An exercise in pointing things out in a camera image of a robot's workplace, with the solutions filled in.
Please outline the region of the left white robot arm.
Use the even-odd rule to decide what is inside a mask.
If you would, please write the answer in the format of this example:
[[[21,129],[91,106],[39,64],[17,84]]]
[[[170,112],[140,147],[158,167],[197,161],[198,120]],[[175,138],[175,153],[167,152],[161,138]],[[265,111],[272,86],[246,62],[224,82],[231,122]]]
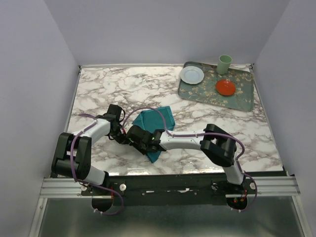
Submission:
[[[91,165],[92,145],[107,136],[119,144],[127,144],[126,135],[121,122],[125,118],[125,111],[118,105],[111,104],[107,112],[92,118],[93,123],[75,132],[63,132],[59,135],[51,166],[52,173],[66,177],[73,177],[76,181],[91,183],[93,190],[104,195],[109,191],[109,176]]]

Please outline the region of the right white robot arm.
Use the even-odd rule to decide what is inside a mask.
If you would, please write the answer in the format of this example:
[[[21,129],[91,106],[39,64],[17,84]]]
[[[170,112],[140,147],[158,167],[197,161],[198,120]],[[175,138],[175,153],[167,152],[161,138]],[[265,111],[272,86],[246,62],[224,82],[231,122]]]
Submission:
[[[193,132],[156,129],[153,133],[133,125],[126,138],[144,155],[175,149],[202,151],[211,162],[223,168],[230,192],[237,194],[245,188],[244,174],[235,160],[237,139],[213,124]]]

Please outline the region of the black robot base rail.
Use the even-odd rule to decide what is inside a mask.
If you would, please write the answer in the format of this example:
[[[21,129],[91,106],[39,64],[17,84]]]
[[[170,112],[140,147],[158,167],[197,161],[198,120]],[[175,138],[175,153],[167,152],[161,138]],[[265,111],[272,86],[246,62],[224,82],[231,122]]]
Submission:
[[[182,175],[107,176],[103,188],[89,185],[83,196],[93,206],[228,205],[244,210],[248,198],[258,193],[254,181],[245,177],[241,185],[227,181],[224,173]]]

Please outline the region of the teal cloth napkin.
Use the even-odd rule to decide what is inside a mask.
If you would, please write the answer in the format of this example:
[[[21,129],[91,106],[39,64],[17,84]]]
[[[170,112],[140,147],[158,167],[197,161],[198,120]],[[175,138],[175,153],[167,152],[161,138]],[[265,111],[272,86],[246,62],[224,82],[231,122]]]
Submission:
[[[165,125],[167,130],[172,131],[175,127],[175,120],[172,110],[169,106],[156,108],[165,119]],[[150,133],[153,133],[156,129],[164,129],[164,123],[161,115],[154,110],[144,110],[133,121],[133,125],[141,127]],[[157,161],[161,152],[148,153],[146,156],[151,163]]]

